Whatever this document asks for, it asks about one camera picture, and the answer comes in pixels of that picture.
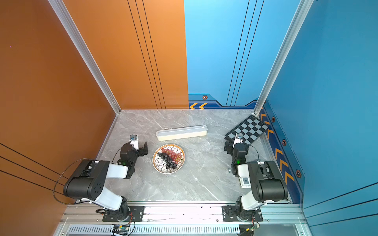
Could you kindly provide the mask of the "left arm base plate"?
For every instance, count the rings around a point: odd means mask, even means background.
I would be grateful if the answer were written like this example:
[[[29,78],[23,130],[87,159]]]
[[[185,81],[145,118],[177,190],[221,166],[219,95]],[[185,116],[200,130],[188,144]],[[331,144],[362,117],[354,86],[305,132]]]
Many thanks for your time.
[[[126,209],[105,210],[103,222],[141,222],[144,215],[144,206],[127,206]]]

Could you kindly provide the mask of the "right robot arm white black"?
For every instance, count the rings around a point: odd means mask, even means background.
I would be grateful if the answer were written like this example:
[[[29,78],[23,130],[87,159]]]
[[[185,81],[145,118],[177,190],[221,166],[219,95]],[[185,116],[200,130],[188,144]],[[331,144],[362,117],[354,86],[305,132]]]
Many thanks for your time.
[[[288,189],[274,161],[246,161],[249,146],[244,143],[225,142],[224,150],[231,155],[230,172],[237,178],[247,178],[250,191],[240,196],[234,213],[229,218],[240,221],[259,220],[260,208],[268,201],[278,202],[288,198]]]

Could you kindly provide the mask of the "patterned plate orange rim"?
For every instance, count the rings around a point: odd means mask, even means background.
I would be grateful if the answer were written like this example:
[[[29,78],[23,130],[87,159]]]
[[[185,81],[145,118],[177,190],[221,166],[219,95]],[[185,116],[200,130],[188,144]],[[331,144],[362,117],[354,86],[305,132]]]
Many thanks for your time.
[[[152,157],[153,167],[162,174],[172,174],[185,163],[184,150],[175,144],[166,144],[158,148]]]

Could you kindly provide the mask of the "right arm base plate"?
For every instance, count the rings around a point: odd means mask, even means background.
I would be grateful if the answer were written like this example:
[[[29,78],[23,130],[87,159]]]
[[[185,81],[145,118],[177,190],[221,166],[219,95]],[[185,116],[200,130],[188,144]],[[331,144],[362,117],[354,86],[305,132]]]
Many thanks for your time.
[[[254,221],[262,222],[263,217],[261,210],[244,210],[242,208],[237,208],[236,206],[226,205],[222,206],[222,218],[224,222],[245,222]]]

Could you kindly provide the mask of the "white plastic wrap dispenser box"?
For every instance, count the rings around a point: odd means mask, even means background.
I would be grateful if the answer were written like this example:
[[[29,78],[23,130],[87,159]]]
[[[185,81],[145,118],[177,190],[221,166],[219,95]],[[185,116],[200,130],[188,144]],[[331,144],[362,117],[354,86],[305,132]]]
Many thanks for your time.
[[[156,137],[159,141],[186,139],[193,137],[206,136],[208,127],[206,125],[173,128],[167,130],[158,130]]]

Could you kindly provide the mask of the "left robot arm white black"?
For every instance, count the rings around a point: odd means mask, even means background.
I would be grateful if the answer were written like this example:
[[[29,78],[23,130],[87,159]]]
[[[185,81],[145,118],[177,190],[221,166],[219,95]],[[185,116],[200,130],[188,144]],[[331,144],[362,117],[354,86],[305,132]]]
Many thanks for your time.
[[[148,154],[148,144],[138,146],[131,140],[120,149],[117,163],[110,161],[82,160],[64,186],[66,197],[90,202],[100,206],[97,213],[103,215],[104,222],[126,222],[133,220],[133,213],[126,197],[105,187],[106,179],[130,179],[135,172],[139,157]]]

